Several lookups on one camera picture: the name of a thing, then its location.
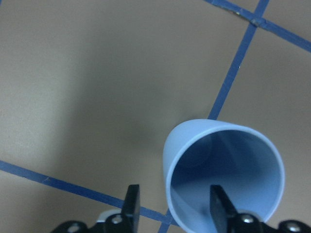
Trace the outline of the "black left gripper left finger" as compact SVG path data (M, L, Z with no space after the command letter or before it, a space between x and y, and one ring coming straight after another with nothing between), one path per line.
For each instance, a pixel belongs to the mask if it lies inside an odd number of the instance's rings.
M137 233L140 216L140 187L128 186L121 212L105 220L106 233Z

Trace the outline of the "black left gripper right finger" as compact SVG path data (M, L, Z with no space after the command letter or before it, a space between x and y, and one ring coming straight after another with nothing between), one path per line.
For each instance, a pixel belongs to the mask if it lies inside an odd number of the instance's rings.
M210 214L218 233L261 233L261 222L252 214L239 213L220 185L210 186Z

